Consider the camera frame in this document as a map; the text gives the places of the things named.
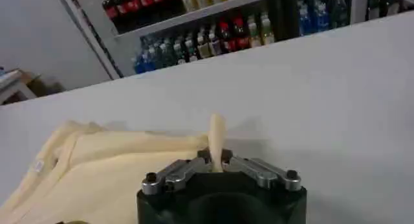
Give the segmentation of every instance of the bottle row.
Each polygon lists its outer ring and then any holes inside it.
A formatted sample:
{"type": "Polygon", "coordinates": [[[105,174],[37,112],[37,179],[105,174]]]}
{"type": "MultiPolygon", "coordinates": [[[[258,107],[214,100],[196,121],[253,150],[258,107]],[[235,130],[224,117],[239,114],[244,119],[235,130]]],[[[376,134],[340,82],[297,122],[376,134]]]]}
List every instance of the bottle row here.
{"type": "Polygon", "coordinates": [[[299,28],[304,36],[349,25],[351,0],[299,0],[299,28]]]}
{"type": "Polygon", "coordinates": [[[101,0],[118,33],[144,27],[225,0],[101,0]]]}
{"type": "MultiPolygon", "coordinates": [[[[391,16],[412,10],[402,0],[368,0],[365,20],[391,16]]],[[[300,35],[322,32],[349,25],[351,0],[298,0],[300,35]]]]}
{"type": "Polygon", "coordinates": [[[133,58],[137,74],[220,54],[268,45],[275,41],[267,13],[222,20],[211,26],[162,39],[144,38],[144,50],[133,58]]]}

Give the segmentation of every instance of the black screw head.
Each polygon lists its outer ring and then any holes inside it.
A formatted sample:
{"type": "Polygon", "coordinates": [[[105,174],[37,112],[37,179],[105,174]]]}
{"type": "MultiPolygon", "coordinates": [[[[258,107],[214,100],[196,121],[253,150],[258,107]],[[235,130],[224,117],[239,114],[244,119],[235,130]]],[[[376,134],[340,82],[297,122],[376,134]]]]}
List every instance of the black screw head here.
{"type": "Polygon", "coordinates": [[[146,176],[146,179],[150,183],[154,183],[157,180],[157,174],[156,173],[148,173],[146,176]]]}
{"type": "Polygon", "coordinates": [[[295,170],[288,170],[286,173],[288,179],[298,179],[298,173],[295,170]]]}

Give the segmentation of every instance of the white table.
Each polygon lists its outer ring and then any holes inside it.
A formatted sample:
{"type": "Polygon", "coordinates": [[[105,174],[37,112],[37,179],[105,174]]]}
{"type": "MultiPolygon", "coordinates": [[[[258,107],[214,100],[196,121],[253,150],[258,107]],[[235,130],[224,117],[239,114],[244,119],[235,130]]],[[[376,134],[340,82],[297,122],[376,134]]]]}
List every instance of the white table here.
{"type": "Polygon", "coordinates": [[[0,76],[0,105],[15,93],[23,98],[33,99],[37,96],[21,80],[19,71],[12,71],[0,76]]]}
{"type": "Polygon", "coordinates": [[[206,131],[300,172],[309,223],[412,223],[414,14],[0,107],[0,200],[62,122],[206,131]]]}

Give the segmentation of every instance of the cream cloth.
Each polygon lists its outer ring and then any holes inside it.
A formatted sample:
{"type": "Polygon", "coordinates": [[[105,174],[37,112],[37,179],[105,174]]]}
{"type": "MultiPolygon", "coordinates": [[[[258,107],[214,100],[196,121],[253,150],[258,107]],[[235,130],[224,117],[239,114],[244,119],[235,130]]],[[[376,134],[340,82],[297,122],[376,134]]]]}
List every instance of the cream cloth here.
{"type": "Polygon", "coordinates": [[[135,224],[136,193],[147,172],[194,158],[209,140],[221,153],[224,132],[217,130],[224,129],[223,120],[213,116],[210,129],[210,138],[169,137],[68,122],[52,134],[0,208],[0,223],[135,224]]]}

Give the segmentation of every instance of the white wall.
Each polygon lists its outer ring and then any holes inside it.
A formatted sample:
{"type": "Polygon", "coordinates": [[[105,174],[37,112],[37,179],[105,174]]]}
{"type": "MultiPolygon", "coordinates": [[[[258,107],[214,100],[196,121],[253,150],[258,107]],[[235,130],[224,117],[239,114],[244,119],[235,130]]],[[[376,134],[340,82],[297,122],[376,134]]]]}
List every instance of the white wall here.
{"type": "Polygon", "coordinates": [[[0,0],[0,64],[66,89],[110,80],[60,0],[0,0]]]}

